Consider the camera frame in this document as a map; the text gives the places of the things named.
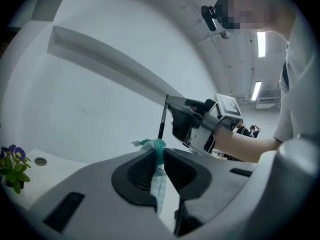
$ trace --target distant person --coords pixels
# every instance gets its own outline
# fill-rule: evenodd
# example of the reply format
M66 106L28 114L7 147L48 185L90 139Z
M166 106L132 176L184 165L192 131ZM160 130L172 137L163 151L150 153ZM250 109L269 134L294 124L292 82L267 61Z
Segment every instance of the distant person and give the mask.
M248 136L248 137L252 137L250 131L245 127L244 125L244 121L241 120L236 127L238 128L238 130L236 131L237 134L241 134L244 136Z
M259 128L258 126L256 125L251 125L250 126L250 134L251 136L253 136L254 138L257 138L258 137L258 134L261 132L261 128Z

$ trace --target white shirt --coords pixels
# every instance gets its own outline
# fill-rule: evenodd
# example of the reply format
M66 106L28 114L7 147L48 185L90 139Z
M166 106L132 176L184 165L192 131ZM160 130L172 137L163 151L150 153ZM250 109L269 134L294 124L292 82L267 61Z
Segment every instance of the white shirt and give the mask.
M315 56L315 53L318 53L316 37L301 12L297 12L286 51L286 69L289 88L286 85L282 73L279 80L281 89L281 109L277 128L273 135L273 137L279 141L284 142L299 134L298 127L293 120L290 109L287 105L283 104L282 101L287 92L295 86L301 74L307 70L307 67L310 64L309 62L312 57Z

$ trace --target metal rod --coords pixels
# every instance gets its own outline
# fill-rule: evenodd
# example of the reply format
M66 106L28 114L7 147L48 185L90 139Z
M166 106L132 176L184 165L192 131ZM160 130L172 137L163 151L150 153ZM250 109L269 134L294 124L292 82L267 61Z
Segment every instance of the metal rod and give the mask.
M167 106L168 105L167 105L166 101L164 101L164 108L163 108L162 117L161 117L158 139L162 139L162 136L164 135L166 116L167 116Z

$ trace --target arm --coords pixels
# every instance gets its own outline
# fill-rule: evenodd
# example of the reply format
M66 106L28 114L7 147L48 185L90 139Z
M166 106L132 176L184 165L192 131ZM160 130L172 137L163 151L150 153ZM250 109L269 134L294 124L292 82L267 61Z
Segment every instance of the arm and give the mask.
M260 132L261 132L261 128L258 127L258 126L256 126L256 125L255 125L255 127L258 129L258 131L259 131L259 133L260 133Z
M281 141L274 138L251 138L234 133L223 126L218 126L213 135L215 149L237 159L252 163L257 163L262 153L276 150L281 144Z

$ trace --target person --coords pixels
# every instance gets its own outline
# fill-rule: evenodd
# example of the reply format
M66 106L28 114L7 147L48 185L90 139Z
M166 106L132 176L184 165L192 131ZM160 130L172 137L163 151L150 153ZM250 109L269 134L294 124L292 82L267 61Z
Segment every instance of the person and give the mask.
M297 122L292 120L290 108L283 99L304 71L319 66L316 39L291 0L218 0L214 8L218 22L225 29L274 32L288 44L279 80L281 109L273 138L248 138L221 125L213 132L215 149L245 162L257 163L261 154L277 150L282 142L298 135Z
M241 134L247 137L252 137L250 131L245 127L244 125L244 121L241 120L236 127L238 128L238 130L236 131L237 134Z
M251 125L250 126L250 135L253 137L253 138L257 138L258 137L258 134L261 132L261 128L259 128L258 126L256 125Z

